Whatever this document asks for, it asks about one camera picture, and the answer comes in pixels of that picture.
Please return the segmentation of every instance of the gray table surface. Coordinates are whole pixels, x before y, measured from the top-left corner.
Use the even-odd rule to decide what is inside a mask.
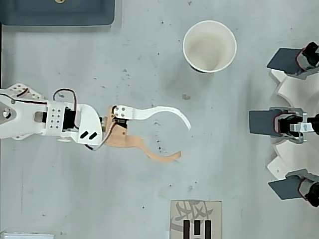
[[[101,115],[113,104],[177,107],[192,130],[165,114],[130,123],[129,133],[160,155],[182,150],[169,164],[137,149],[94,153],[37,135],[2,140],[0,229],[57,239],[166,239],[170,201],[201,199],[222,200],[224,239],[316,238],[318,211],[302,200],[280,201],[267,185],[275,179],[266,169],[274,152],[268,137],[248,133],[248,111],[287,105],[273,96],[266,65],[279,47],[318,40],[318,6],[123,0],[112,27],[4,27],[2,87],[22,82],[48,97],[73,88],[79,103]],[[206,19],[226,24],[238,42],[233,64],[212,78],[193,72],[182,55],[184,34]]]

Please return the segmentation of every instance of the debris speck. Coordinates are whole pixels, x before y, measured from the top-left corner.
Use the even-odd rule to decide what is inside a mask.
[[[190,100],[190,96],[188,96],[186,94],[183,94],[181,97],[182,97],[183,100],[186,100],[186,101]]]

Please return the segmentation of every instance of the dark gray plate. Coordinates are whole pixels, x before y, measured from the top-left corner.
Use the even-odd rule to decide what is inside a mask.
[[[55,0],[0,0],[0,22],[3,25],[110,25],[114,14],[115,0],[65,0],[64,3]]]

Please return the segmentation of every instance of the cup rim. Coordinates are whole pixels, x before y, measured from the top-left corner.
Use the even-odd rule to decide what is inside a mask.
[[[187,54],[186,54],[186,51],[185,51],[185,41],[186,41],[186,38],[187,36],[189,35],[189,33],[195,28],[197,27],[198,25],[200,24],[203,24],[203,23],[207,23],[207,22],[213,22],[213,23],[217,23],[221,26],[223,26],[225,29],[227,29],[231,36],[233,37],[233,40],[235,42],[235,50],[234,50],[234,55],[233,57],[231,58],[231,60],[225,65],[223,66],[222,68],[219,68],[219,69],[216,69],[216,70],[212,70],[212,71],[207,71],[207,70],[204,70],[204,69],[201,69],[197,66],[195,66],[188,58]],[[227,68],[234,60],[235,56],[236,56],[236,53],[237,53],[237,41],[236,41],[236,38],[235,38],[235,35],[234,33],[225,25],[225,24],[222,24],[221,22],[218,22],[218,21],[214,21],[214,20],[205,20],[205,21],[200,21],[198,23],[196,23],[195,25],[193,25],[188,31],[187,33],[185,34],[185,37],[184,37],[184,40],[183,40],[183,53],[184,53],[184,57],[186,58],[187,62],[193,67],[195,68],[196,70],[198,71],[201,71],[201,72],[204,72],[204,73],[214,73],[214,72],[218,72],[218,71],[222,71],[224,70],[225,68]]]

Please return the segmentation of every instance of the paper cup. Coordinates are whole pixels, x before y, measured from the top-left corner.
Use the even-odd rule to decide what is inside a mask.
[[[185,35],[183,52],[190,66],[202,73],[214,73],[232,63],[237,51],[234,34],[217,21],[202,21]]]

